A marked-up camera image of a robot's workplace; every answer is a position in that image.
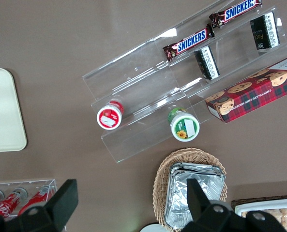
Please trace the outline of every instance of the jar label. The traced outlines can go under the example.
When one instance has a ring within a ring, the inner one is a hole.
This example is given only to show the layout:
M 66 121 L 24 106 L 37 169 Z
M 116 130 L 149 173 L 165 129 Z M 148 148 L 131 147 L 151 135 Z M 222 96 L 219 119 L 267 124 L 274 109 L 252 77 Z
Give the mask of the jar label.
M 175 134 L 181 139 L 190 139 L 197 136 L 197 125 L 191 119 L 181 119 L 174 128 Z
M 104 109 L 100 114 L 99 114 L 99 122 L 101 123 L 102 126 L 105 128 L 113 128 L 119 123 L 119 115 L 117 112 L 111 109 Z

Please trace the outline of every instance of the red plaid box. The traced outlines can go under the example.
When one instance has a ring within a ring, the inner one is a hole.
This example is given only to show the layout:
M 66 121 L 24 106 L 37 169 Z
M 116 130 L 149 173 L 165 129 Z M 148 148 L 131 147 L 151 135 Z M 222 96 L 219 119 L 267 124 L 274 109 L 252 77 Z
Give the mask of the red plaid box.
M 287 58 L 206 98 L 214 116 L 230 122 L 287 95 Z

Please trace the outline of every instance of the table surface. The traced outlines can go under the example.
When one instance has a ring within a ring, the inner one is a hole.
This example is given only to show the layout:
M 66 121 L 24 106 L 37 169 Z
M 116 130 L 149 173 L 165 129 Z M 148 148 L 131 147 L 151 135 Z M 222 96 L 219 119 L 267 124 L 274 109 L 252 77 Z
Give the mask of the table surface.
M 28 140 L 22 151 L 0 153 L 0 182 L 77 179 L 68 231 L 137 232 L 156 222 L 157 169 L 186 146 L 225 166 L 228 202 L 287 195 L 287 96 L 229 124 L 213 118 L 189 143 L 170 138 L 118 164 L 101 141 L 82 76 L 211 3 L 0 0 L 0 68 L 14 77 Z M 287 33 L 287 1 L 264 4 L 277 7 Z

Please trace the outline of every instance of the clear acrylic display stand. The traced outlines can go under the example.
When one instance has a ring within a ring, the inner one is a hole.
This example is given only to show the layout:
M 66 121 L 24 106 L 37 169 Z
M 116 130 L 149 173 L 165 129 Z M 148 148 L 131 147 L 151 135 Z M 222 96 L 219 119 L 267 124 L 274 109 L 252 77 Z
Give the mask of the clear acrylic display stand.
M 124 106 L 121 125 L 115 130 L 105 131 L 101 136 L 116 162 L 172 136 L 167 115 L 174 107 L 187 109 L 200 123 L 213 117 L 203 105 L 205 97 L 213 94 L 215 89 L 219 90 L 247 77 L 247 72 L 242 71 L 243 75 L 239 76 L 237 72 L 286 46 L 279 13 L 275 8 L 265 8 L 263 5 L 237 17 L 221 29 L 214 29 L 214 38 L 180 54 L 171 62 L 167 61 L 164 46 L 205 28 L 210 23 L 210 14 L 239 2 L 219 0 L 163 34 L 83 76 L 92 93 L 91 105 L 96 113 L 109 101 L 118 101 Z M 271 11 L 277 22 L 280 45 L 263 53 L 256 48 L 250 20 Z M 210 46 L 220 71 L 220 76 L 212 81 L 202 77 L 194 56 L 195 50 L 206 45 Z
M 4 193 L 5 198 L 7 198 L 10 193 L 18 187 L 24 188 L 28 193 L 28 198 L 22 201 L 10 214 L 10 216 L 6 218 L 6 220 L 16 217 L 19 210 L 38 192 L 39 188 L 41 188 L 43 185 L 49 185 L 55 189 L 55 191 L 57 191 L 55 179 L 0 183 L 0 190 Z

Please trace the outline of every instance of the snickers bar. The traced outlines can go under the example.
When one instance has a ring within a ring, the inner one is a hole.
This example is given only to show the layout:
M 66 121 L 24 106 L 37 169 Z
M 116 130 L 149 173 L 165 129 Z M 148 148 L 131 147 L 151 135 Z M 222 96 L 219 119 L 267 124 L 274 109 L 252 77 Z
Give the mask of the snickers bar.
M 195 34 L 177 42 L 163 47 L 168 61 L 171 61 L 177 55 L 191 49 L 192 47 L 214 37 L 212 26 L 207 24 L 206 28 L 196 32 Z
M 220 11 L 211 14 L 209 18 L 212 21 L 213 28 L 221 28 L 224 24 L 230 20 L 258 7 L 261 6 L 261 0 L 245 0 L 237 5 L 234 5 L 224 11 Z

